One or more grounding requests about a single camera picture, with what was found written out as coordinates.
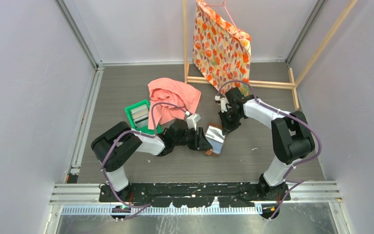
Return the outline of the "brown leather card holder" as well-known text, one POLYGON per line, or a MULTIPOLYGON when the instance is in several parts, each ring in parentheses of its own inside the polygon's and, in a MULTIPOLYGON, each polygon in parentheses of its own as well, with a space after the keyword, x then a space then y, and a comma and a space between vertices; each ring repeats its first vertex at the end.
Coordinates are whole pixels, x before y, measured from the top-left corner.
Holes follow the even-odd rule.
POLYGON ((222 127, 220 125, 210 123, 205 132, 208 142, 212 145, 213 149, 208 151, 208 155, 219 156, 225 140, 225 135, 222 134, 222 127))

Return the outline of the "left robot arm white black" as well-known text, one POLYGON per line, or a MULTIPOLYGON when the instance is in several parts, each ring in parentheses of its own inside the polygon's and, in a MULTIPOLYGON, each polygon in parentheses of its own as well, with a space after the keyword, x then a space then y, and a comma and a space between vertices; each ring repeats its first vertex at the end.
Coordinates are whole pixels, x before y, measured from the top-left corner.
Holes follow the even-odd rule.
POLYGON ((189 127, 186 121, 180 119, 156 135, 136 131, 122 121, 91 143, 106 181, 112 185, 111 195, 119 202, 126 201, 130 195, 124 164, 134 153, 166 156, 176 146, 187 146, 190 150, 202 152, 213 149, 202 127, 189 127))

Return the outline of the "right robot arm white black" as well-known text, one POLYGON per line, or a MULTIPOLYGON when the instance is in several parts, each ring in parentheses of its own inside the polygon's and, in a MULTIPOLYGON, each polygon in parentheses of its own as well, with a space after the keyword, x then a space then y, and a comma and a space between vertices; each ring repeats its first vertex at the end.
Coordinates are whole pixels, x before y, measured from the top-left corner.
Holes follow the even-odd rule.
POLYGON ((238 129, 241 119, 247 118, 271 130, 275 156, 257 185, 260 197, 271 200, 284 190, 288 170, 316 147, 305 115, 300 111, 283 112, 254 95, 243 95, 237 87, 227 91, 224 97, 216 95, 215 102, 221 107, 219 116, 224 135, 238 129))

